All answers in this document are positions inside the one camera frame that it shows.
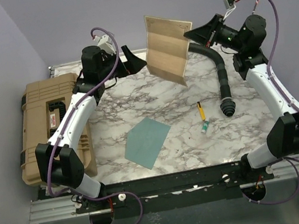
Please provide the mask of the tan paper letter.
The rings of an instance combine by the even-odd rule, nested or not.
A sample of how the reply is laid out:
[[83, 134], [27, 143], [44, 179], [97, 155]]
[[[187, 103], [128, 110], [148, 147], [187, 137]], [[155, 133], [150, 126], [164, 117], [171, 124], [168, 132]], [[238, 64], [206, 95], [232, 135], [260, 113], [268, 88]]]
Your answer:
[[146, 63], [148, 72], [165, 81], [186, 86], [191, 21], [144, 17], [147, 32]]

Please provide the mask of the teal envelope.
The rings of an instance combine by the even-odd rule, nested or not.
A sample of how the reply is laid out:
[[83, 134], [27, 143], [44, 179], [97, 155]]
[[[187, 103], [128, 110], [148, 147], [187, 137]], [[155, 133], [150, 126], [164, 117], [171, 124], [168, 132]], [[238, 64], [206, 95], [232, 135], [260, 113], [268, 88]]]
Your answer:
[[169, 131], [169, 125], [144, 118], [127, 133], [125, 159], [152, 169]]

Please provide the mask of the green white glue stick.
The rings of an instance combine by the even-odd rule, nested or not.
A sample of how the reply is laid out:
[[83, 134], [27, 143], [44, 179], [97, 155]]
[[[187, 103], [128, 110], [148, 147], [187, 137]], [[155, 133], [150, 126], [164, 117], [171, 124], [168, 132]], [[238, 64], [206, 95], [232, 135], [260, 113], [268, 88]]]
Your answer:
[[210, 121], [208, 121], [208, 120], [203, 121], [201, 133], [207, 133], [209, 124], [210, 124]]

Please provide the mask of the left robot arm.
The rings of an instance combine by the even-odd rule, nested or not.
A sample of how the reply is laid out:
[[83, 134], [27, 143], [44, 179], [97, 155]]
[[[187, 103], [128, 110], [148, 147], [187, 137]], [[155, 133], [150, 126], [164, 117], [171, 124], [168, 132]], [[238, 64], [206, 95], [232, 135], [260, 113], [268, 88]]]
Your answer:
[[105, 91], [105, 82], [136, 74], [147, 64], [127, 46], [121, 49], [125, 62], [118, 53], [109, 54], [98, 46], [83, 49], [82, 69], [72, 90], [70, 105], [48, 142], [38, 144], [35, 150], [42, 181], [48, 186], [70, 188], [86, 196], [88, 204], [98, 210], [107, 203], [106, 193], [101, 191], [100, 182], [85, 173], [76, 151], [82, 131]]

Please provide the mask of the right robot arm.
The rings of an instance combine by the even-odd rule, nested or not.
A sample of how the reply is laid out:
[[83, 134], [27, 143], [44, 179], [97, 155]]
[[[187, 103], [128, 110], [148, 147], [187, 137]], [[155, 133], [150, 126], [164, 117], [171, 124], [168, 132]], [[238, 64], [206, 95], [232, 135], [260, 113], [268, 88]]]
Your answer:
[[260, 15], [248, 16], [236, 30], [226, 26], [219, 14], [184, 34], [193, 41], [189, 49], [199, 53], [210, 54], [213, 44], [234, 50], [235, 71], [256, 90], [276, 120], [265, 144], [241, 159], [240, 177], [246, 182], [254, 181], [261, 167], [299, 153], [299, 102], [279, 81], [260, 49], [266, 34], [266, 20]]

